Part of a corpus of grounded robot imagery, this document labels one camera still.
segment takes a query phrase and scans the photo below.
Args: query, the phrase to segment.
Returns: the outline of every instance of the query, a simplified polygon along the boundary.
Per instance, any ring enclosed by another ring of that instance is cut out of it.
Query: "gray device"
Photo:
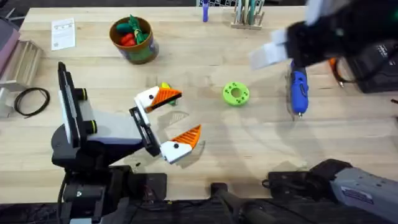
[[[337,173],[330,185],[341,203],[398,223],[398,182],[347,168]]]

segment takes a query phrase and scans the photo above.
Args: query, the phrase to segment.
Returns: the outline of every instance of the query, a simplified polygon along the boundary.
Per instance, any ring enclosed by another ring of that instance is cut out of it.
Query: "green ring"
[[[248,102],[250,98],[250,91],[242,83],[230,82],[223,88],[223,98],[225,102],[227,102],[227,104],[229,105],[242,106],[243,104]]]

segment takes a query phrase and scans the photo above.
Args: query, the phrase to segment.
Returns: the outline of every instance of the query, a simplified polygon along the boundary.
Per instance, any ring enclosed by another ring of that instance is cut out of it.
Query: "paper card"
[[[75,20],[73,18],[51,22],[51,50],[76,46]]]

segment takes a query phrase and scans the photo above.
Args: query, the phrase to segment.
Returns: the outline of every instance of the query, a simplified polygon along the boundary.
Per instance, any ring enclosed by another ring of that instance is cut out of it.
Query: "green object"
[[[162,87],[162,88],[168,88],[168,89],[171,89],[171,88],[172,88],[172,87],[171,87],[168,83],[166,83],[166,82],[162,82],[162,84],[160,84],[160,87]],[[169,104],[172,105],[172,106],[175,106],[175,105],[177,105],[177,100],[170,101]]]
[[[130,15],[129,25],[130,28],[134,31],[134,36],[136,36],[137,44],[141,44],[145,40],[145,38],[142,34],[141,28],[139,27],[138,19]]]
[[[254,0],[250,2],[250,12],[249,12],[249,24],[254,25],[254,10],[256,9],[256,4]]]
[[[250,97],[249,89],[242,83],[230,82],[224,86],[223,98],[232,106],[242,106],[247,103]]]
[[[119,33],[121,33],[121,34],[127,34],[127,33],[132,32],[132,30],[131,30],[131,28],[130,28],[130,25],[129,25],[127,22],[118,24],[118,25],[116,26],[116,30],[117,30]]]
[[[144,40],[148,39],[149,34],[144,34]]]
[[[245,3],[246,3],[246,0],[242,0],[242,6],[244,6],[245,5]]]

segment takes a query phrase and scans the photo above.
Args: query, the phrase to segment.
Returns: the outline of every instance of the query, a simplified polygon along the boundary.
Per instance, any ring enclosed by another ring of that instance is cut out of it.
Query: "green vegetable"
[[[141,28],[139,27],[139,21],[134,16],[130,15],[129,21],[130,28],[134,31],[134,35],[136,36],[137,44],[141,44],[145,38],[142,34]]]
[[[144,40],[148,39],[149,34],[144,34]]]
[[[118,24],[116,26],[116,30],[121,33],[121,34],[127,34],[132,32],[130,25],[126,22],[126,23],[122,23],[122,24]]]

